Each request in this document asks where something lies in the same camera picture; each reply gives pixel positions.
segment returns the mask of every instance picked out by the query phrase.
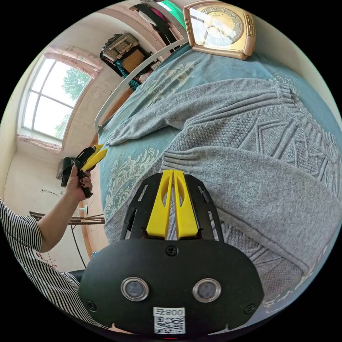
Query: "white bed frame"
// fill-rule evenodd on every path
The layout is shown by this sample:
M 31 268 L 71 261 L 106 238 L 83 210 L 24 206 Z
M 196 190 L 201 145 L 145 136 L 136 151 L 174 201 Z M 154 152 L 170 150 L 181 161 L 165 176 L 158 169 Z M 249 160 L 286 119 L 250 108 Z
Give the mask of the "white bed frame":
M 164 7 L 160 6 L 157 2 L 152 1 L 144 1 L 146 4 L 148 4 L 150 7 L 156 8 L 159 10 L 180 32 L 180 34 L 184 37 L 183 39 L 177 40 L 174 43 L 171 43 L 165 47 L 163 47 L 161 50 L 144 60 L 139 66 L 137 66 L 118 86 L 117 88 L 112 92 L 112 94 L 109 96 L 107 101 L 104 103 L 102 108 L 100 109 L 99 113 L 97 114 L 95 118 L 95 130 L 98 133 L 100 130 L 100 121 L 101 118 L 104 116 L 104 114 L 107 112 L 109 106 L 114 103 L 116 97 L 127 87 L 128 83 L 137 75 L 139 74 L 144 68 L 146 68 L 150 63 L 158 59 L 163 54 L 167 53 L 171 49 L 182 46 L 185 43 L 188 42 L 187 33 L 184 27 L 177 21 L 177 19 L 171 15 Z

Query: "tree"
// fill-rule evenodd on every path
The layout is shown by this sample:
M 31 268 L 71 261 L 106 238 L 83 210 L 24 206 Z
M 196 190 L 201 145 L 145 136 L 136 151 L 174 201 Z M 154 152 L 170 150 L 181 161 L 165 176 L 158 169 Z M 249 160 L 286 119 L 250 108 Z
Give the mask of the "tree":
M 57 138 L 59 137 L 59 134 L 60 134 L 62 128 L 64 127 L 64 125 L 67 123 L 68 120 L 69 120 L 69 115 L 67 114 L 64 116 L 61 123 L 55 127 L 55 137 L 57 137 Z
M 62 88 L 72 100 L 77 100 L 90 77 L 82 71 L 70 68 L 63 79 Z

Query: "hand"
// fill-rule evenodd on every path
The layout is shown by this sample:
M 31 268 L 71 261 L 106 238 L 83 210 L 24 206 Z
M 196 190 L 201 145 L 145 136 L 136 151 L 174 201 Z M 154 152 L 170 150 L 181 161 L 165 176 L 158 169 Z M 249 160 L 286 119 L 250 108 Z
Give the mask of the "hand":
M 93 185 L 89 171 L 85 172 L 86 177 L 81 179 L 80 181 L 78 180 L 77 172 L 77 167 L 74 165 L 71 169 L 71 173 L 68 179 L 66 194 L 69 194 L 71 197 L 80 202 L 86 199 L 82 187 L 89 188 L 91 192 L 93 189 Z

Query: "gold clock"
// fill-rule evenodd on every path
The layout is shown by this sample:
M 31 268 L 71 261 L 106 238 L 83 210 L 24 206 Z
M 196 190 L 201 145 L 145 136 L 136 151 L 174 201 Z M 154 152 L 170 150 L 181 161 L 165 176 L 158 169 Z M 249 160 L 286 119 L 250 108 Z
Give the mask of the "gold clock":
M 255 25 L 245 10 L 221 1 L 197 1 L 183 8 L 189 44 L 195 51 L 247 59 L 255 48 Z

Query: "person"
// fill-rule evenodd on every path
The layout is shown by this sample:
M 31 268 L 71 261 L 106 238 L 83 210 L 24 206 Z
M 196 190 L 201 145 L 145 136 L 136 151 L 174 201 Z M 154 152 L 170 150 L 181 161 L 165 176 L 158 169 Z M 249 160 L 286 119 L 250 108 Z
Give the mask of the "person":
M 86 311 L 77 294 L 79 282 L 68 272 L 59 272 L 48 264 L 40 253 L 54 248 L 62 239 L 70 219 L 79 203 L 85 200 L 82 187 L 93 188 L 91 174 L 79 181 L 76 166 L 72 167 L 65 194 L 55 207 L 38 222 L 29 216 L 16 215 L 0 198 L 0 219 L 7 241 L 23 271 L 42 295 L 56 307 L 82 321 L 104 329 L 128 333 L 105 327 L 95 322 Z

